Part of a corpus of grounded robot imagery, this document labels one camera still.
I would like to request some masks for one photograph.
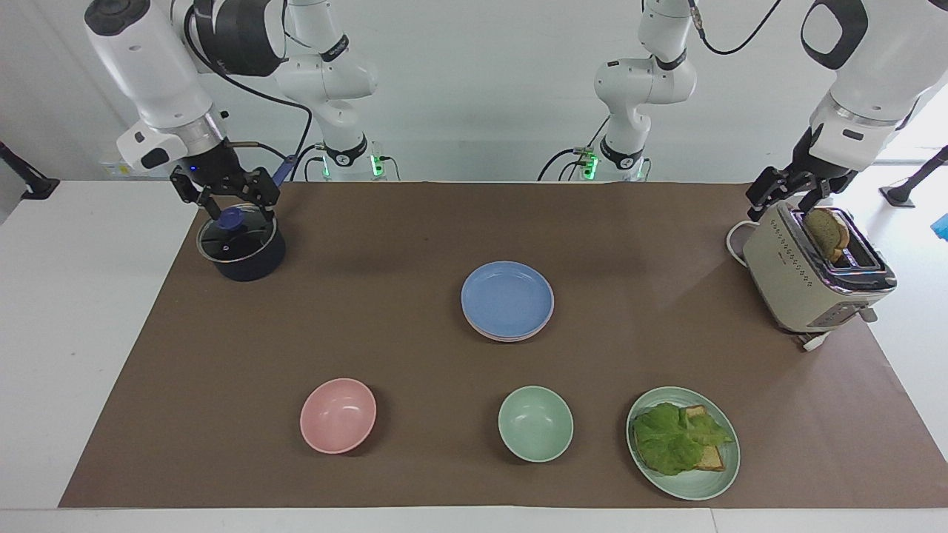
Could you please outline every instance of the stack of plates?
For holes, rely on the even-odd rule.
[[[553,288],[527,265],[498,261],[471,272],[461,307],[478,333],[498,342],[527,340],[553,317]]]

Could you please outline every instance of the black metal stand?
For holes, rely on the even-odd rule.
[[[14,154],[3,142],[0,142],[0,159],[27,183],[27,191],[20,196],[21,199],[46,200],[60,184],[60,180],[46,177],[33,168],[33,165]]]
[[[908,198],[912,190],[919,186],[922,181],[933,173],[938,167],[948,161],[948,146],[941,149],[927,163],[921,165],[921,168],[912,177],[899,187],[882,187],[879,192],[883,194],[889,205],[897,208],[914,208],[915,204]]]

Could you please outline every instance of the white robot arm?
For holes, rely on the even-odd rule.
[[[178,162],[172,183],[181,199],[214,219],[220,210],[213,195],[238,196],[272,218],[279,188],[266,170],[241,167],[168,15],[149,0],[95,0],[85,23],[92,47],[140,116],[118,139],[122,156],[139,169]]]
[[[194,16],[189,18],[191,5]],[[286,15],[292,22],[293,39],[313,53],[283,58]],[[183,28],[188,28],[199,53],[228,74],[273,75],[286,97],[312,110],[332,176],[376,177],[370,143],[347,100],[375,92],[377,69],[350,48],[331,2],[173,0],[172,19],[176,28],[182,28],[183,39],[187,40]]]
[[[875,160],[948,70],[948,0],[817,0],[801,39],[815,61],[836,71],[836,82],[791,164],[767,168],[747,191],[752,220],[807,190],[800,209],[808,211]]]
[[[294,17],[299,40],[319,55],[284,57],[287,14]],[[287,96],[314,111],[332,156],[327,166],[353,178],[377,175],[355,110],[337,101],[371,95],[377,87],[374,66],[349,48],[329,2],[94,0],[85,22],[93,48],[141,118],[119,138],[122,156],[140,170],[179,162],[173,184],[182,199],[208,208],[211,216],[217,211],[213,194],[237,195],[272,210],[279,189],[270,187],[269,177],[260,178],[263,169],[240,168],[223,121],[197,81],[199,71],[209,72],[204,61],[228,75],[277,73]],[[194,52],[182,41],[192,43]]]
[[[610,122],[596,149],[597,175],[636,179],[651,129],[651,119],[639,106],[685,101],[694,92],[697,73],[685,46],[690,26],[688,0],[647,0],[639,41],[651,57],[610,61],[599,68],[595,91],[609,107]]]

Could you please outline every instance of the table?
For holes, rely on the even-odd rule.
[[[880,167],[860,177],[836,200],[855,214],[900,278],[896,293],[878,305],[873,331],[919,409],[942,453],[948,450],[948,398],[932,377],[948,371],[939,348],[946,309],[938,275],[948,244],[928,226],[942,214],[939,180],[921,186],[914,211],[893,211],[875,192],[911,174]],[[578,185],[543,185],[578,186]],[[69,182],[46,202],[24,203],[0,227],[0,529],[251,530],[279,523],[295,530],[510,530],[743,531],[777,523],[819,530],[948,528],[948,510],[741,511],[684,509],[589,511],[509,507],[373,510],[62,511],[55,508],[100,409],[147,318],[193,217],[165,183]]]

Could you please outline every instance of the black pot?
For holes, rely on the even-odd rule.
[[[266,220],[253,204],[241,204],[205,223],[197,232],[197,249],[225,277],[252,282],[280,266],[286,241],[276,218]]]

